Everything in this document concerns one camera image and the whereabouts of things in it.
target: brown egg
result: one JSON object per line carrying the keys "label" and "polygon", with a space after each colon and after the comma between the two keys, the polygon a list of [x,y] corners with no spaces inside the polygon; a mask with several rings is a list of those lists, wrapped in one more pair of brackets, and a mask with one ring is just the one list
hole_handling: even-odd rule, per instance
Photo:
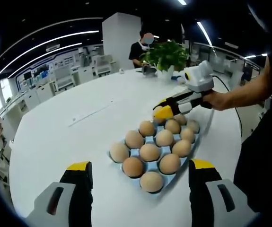
{"label": "brown egg", "polygon": [[168,154],[161,159],[159,163],[159,169],[164,174],[174,174],[177,172],[180,165],[181,161],[178,155]]}
{"label": "brown egg", "polygon": [[157,192],[163,187],[163,178],[156,172],[147,172],[140,178],[140,186],[147,192]]}
{"label": "brown egg", "polygon": [[123,171],[129,177],[139,177],[143,173],[143,163],[136,157],[129,157],[123,162]]}
{"label": "brown egg", "polygon": [[140,123],[139,132],[142,136],[154,136],[155,127],[154,124],[150,121],[142,121]]}
{"label": "brown egg", "polygon": [[193,130],[194,133],[198,133],[200,130],[199,123],[196,121],[189,121],[186,127]]}
{"label": "brown egg", "polygon": [[130,156],[130,152],[125,144],[116,142],[111,146],[110,155],[114,162],[122,163]]}
{"label": "brown egg", "polygon": [[191,129],[189,128],[186,128],[186,129],[183,129],[180,133],[180,137],[181,139],[183,140],[188,140],[190,141],[191,143],[194,142],[194,133]]}
{"label": "brown egg", "polygon": [[160,150],[154,144],[144,144],[140,149],[140,156],[146,162],[155,161],[160,157]]}
{"label": "brown egg", "polygon": [[165,129],[170,130],[173,134],[179,134],[181,131],[181,126],[176,120],[169,119],[165,123]]}
{"label": "brown egg", "polygon": [[174,119],[180,124],[180,125],[186,125],[187,119],[184,115],[179,114],[174,116]]}
{"label": "brown egg", "polygon": [[143,146],[144,138],[137,131],[128,131],[125,136],[125,143],[130,149],[137,149]]}
{"label": "brown egg", "polygon": [[154,122],[156,122],[157,124],[163,124],[165,122],[165,119],[161,119],[161,118],[156,118],[155,117],[155,113],[157,111],[159,111],[160,109],[162,109],[161,106],[157,106],[155,109],[154,109],[154,112],[153,112],[153,120]]}
{"label": "brown egg", "polygon": [[173,146],[172,153],[178,155],[179,157],[185,157],[189,155],[191,149],[192,145],[190,141],[180,140]]}
{"label": "brown egg", "polygon": [[156,135],[156,144],[159,147],[169,146],[174,142],[174,136],[170,130],[162,130]]}

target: ceiling light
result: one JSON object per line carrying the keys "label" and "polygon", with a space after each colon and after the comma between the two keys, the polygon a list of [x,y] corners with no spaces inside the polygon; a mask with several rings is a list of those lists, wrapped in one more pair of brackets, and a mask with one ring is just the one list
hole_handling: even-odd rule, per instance
{"label": "ceiling light", "polygon": [[45,53],[45,54],[43,54],[43,55],[41,55],[41,56],[39,56],[39,57],[37,57],[37,58],[35,58],[35,59],[29,61],[27,64],[24,64],[23,66],[21,66],[19,69],[17,69],[15,72],[13,72],[8,78],[10,78],[11,76],[13,76],[16,72],[18,72],[19,70],[21,70],[22,68],[24,68],[24,67],[27,66],[28,64],[30,64],[30,63],[32,63],[32,62],[38,60],[39,58],[42,58],[42,57],[44,57],[44,56],[47,56],[48,54],[53,53],[53,52],[56,52],[56,51],[63,50],[63,49],[66,49],[66,48],[69,48],[69,47],[72,47],[72,46],[81,45],[81,44],[82,44],[82,43],[73,44],[73,45],[61,47],[61,48],[59,48],[59,49],[56,49],[56,50],[50,51],[50,52],[48,52],[48,53]]}
{"label": "ceiling light", "polygon": [[69,37],[69,36],[73,36],[73,35],[82,35],[82,34],[97,33],[97,32],[99,32],[99,31],[78,32],[78,33],[73,33],[73,34],[69,34],[69,35],[63,35],[63,36],[60,36],[60,37],[58,37],[58,38],[54,38],[54,39],[51,39],[51,40],[46,41],[46,42],[44,42],[44,43],[41,43],[41,44],[39,44],[39,45],[37,45],[37,46],[34,46],[33,48],[31,48],[31,49],[25,51],[24,53],[22,53],[21,55],[19,55],[18,57],[16,57],[14,60],[12,60],[9,64],[7,64],[2,70],[0,70],[0,74],[1,74],[8,66],[10,66],[13,62],[15,62],[17,59],[21,58],[23,55],[25,55],[26,53],[32,51],[33,49],[36,49],[36,48],[39,47],[39,46],[45,45],[45,44],[47,44],[47,43],[53,42],[53,41],[58,40],[58,39],[66,38],[66,37]]}
{"label": "ceiling light", "polygon": [[233,45],[233,44],[230,44],[230,43],[228,43],[228,42],[225,42],[224,44],[225,44],[226,46],[229,46],[229,47],[232,47],[232,48],[235,48],[235,49],[238,49],[238,48],[239,48],[238,46]]}
{"label": "ceiling light", "polygon": [[186,2],[184,0],[178,0],[182,5],[186,6]]}
{"label": "ceiling light", "polygon": [[205,38],[207,39],[208,44],[209,44],[210,46],[212,46],[211,40],[210,40],[210,38],[208,37],[208,34],[207,34],[207,32],[205,31],[205,29],[204,29],[202,23],[198,21],[197,24],[198,24],[199,28],[201,29],[201,31],[203,32],[203,34],[205,35]]}
{"label": "ceiling light", "polygon": [[255,55],[249,55],[249,56],[245,57],[245,59],[255,58],[255,57],[256,57]]}

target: black ceiling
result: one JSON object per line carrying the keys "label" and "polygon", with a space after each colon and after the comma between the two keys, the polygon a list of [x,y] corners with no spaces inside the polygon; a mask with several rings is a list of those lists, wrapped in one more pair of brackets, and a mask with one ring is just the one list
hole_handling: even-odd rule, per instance
{"label": "black ceiling", "polygon": [[[185,0],[182,6],[178,0],[70,0],[57,2],[28,1],[0,3],[0,69],[24,51],[50,39],[76,32],[99,30],[96,34],[77,35],[57,41],[61,46],[82,42],[102,43],[102,22],[116,12],[124,12],[141,17],[143,25],[153,34],[164,39],[179,39],[180,25],[185,28],[185,36],[195,42],[207,43],[196,25],[204,24],[214,46],[237,52],[243,56],[261,54],[272,49],[272,38],[267,36],[240,0]],[[12,44],[24,36],[45,26],[57,24],[30,35],[4,53]],[[233,49],[228,42],[239,46]],[[26,62],[45,53],[46,45],[36,48],[13,63],[6,77]],[[255,59],[263,63],[265,59]]]}

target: potted plant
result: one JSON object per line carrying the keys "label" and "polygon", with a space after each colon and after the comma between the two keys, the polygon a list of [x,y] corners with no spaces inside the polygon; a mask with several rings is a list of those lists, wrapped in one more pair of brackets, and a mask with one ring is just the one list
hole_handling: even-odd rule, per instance
{"label": "potted plant", "polygon": [[188,52],[175,41],[154,44],[149,51],[142,55],[142,60],[157,68],[158,77],[170,80],[174,70],[182,71]]}

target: black cable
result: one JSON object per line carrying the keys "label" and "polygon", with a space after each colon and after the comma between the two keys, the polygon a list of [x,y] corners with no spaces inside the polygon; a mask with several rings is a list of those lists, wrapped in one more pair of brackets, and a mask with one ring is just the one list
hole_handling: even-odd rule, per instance
{"label": "black cable", "polygon": [[[224,87],[226,88],[226,90],[227,90],[228,92],[230,91],[230,90],[228,89],[228,87],[226,86],[226,84],[225,84],[218,76],[213,75],[212,77],[215,77],[215,78],[217,78],[218,80],[220,80],[221,83],[222,83],[222,84],[224,85]],[[236,110],[236,113],[237,113],[238,118],[239,118],[239,121],[240,121],[241,137],[242,137],[242,135],[243,135],[243,128],[242,128],[241,118],[240,118],[240,115],[239,115],[239,112],[238,112],[237,108],[235,108],[235,110]]]}

